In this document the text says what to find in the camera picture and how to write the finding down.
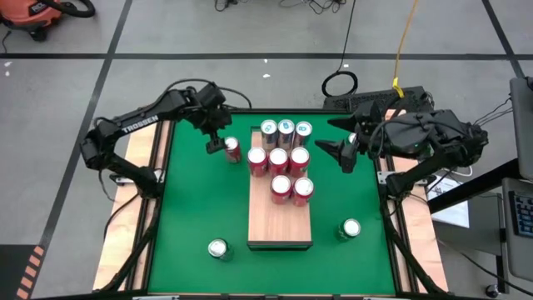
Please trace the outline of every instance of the orange striped tape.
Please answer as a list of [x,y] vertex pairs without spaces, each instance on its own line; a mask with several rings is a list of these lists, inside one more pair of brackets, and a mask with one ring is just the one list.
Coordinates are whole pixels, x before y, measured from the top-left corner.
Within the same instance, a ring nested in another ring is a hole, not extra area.
[[33,254],[28,259],[24,275],[20,281],[20,286],[17,290],[17,299],[26,300],[32,295],[33,288],[35,287],[35,281],[37,280],[37,273],[41,267],[43,259],[44,249],[40,246],[36,246],[33,249]]

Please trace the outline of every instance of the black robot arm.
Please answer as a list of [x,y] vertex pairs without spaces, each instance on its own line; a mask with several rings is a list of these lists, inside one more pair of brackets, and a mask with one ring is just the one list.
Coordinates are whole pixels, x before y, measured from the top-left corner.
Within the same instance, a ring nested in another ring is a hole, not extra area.
[[166,90],[154,103],[140,107],[113,119],[97,117],[94,128],[80,143],[83,160],[88,168],[102,171],[109,169],[130,178],[138,186],[143,197],[156,198],[161,193],[161,184],[149,167],[138,167],[114,152],[117,140],[150,124],[186,119],[194,128],[208,134],[208,153],[223,149],[224,140],[217,130],[232,123],[226,101],[220,88],[208,83],[197,92],[193,87],[184,90]]
[[355,133],[351,141],[316,141],[332,155],[344,173],[351,173],[358,153],[378,158],[392,155],[422,160],[407,172],[386,178],[387,195],[400,197],[414,184],[442,168],[467,167],[481,157],[487,132],[478,125],[460,122],[451,110],[409,112],[388,121],[375,103],[361,105],[350,117],[328,122]]

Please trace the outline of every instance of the soda can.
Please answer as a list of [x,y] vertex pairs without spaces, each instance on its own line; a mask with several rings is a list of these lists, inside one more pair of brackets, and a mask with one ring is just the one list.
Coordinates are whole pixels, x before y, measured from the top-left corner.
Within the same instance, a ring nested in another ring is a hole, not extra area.
[[261,177],[267,173],[268,158],[263,148],[253,147],[248,151],[248,167],[254,177]]
[[313,131],[313,127],[309,122],[299,122],[296,125],[296,133],[294,135],[294,142],[292,143],[292,146],[294,148],[296,147],[304,147],[307,145],[307,142],[309,141],[309,137],[311,136],[311,133]]
[[263,149],[270,152],[277,147],[277,124],[273,120],[265,120],[261,123],[261,139]]
[[226,137],[226,159],[230,163],[239,163],[241,161],[241,145],[234,137]]
[[292,148],[292,139],[294,138],[294,123],[291,120],[281,120],[277,124],[278,138],[277,146],[285,151]]
[[357,138],[357,133],[350,133],[350,135],[348,136],[348,142],[349,143],[354,143],[356,141],[356,138]]
[[294,148],[289,161],[289,174],[294,178],[303,177],[307,172],[310,160],[309,152],[305,148]]
[[311,179],[302,177],[294,182],[294,194],[292,203],[296,206],[306,206],[315,192],[315,186]]
[[336,237],[341,242],[350,241],[361,233],[361,225],[356,219],[344,220],[336,229]]
[[233,258],[233,249],[223,238],[215,238],[207,246],[207,251],[212,258],[230,261]]
[[289,155],[285,150],[276,148],[268,155],[268,170],[272,177],[285,175],[289,167]]
[[291,197],[292,192],[291,179],[284,175],[279,175],[272,179],[270,190],[271,200],[275,204],[285,204]]

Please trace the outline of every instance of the can top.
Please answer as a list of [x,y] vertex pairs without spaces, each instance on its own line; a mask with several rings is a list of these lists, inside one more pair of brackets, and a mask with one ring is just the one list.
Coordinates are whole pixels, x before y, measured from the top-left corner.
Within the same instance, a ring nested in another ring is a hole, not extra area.
[[303,137],[310,135],[312,131],[313,127],[309,122],[301,121],[296,125],[296,133]]
[[266,134],[275,133],[277,130],[277,124],[274,120],[265,120],[261,123],[261,131]]
[[355,237],[361,232],[361,225],[356,219],[347,219],[344,221],[344,232],[350,237]]
[[291,120],[281,120],[277,124],[280,133],[292,133],[294,131],[294,123]]
[[313,193],[315,186],[311,179],[302,177],[294,182],[294,189],[298,195],[309,196]]
[[355,139],[357,138],[357,133],[350,133],[350,135],[348,136],[348,142],[350,143],[353,143],[353,141],[355,141]]
[[226,143],[227,150],[235,150],[239,146],[239,142],[234,137],[226,137],[224,142]]
[[216,238],[209,243],[207,251],[215,258],[219,258],[226,253],[227,245],[221,238]]
[[253,147],[248,151],[248,160],[251,163],[262,163],[267,158],[267,153],[261,147]]
[[295,147],[291,152],[291,160],[294,163],[307,163],[309,152],[304,147]]
[[286,162],[288,155],[286,154],[285,150],[276,148],[270,152],[268,159],[270,159],[271,163],[273,164],[281,165]]
[[276,193],[287,193],[291,190],[291,179],[285,175],[278,175],[272,179],[272,191]]

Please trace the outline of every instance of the black keyboard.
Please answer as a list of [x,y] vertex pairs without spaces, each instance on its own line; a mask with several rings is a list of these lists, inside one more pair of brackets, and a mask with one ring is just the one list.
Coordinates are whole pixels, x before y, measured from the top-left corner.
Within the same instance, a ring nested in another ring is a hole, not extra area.
[[533,197],[517,192],[510,193],[515,233],[522,237],[533,238]]

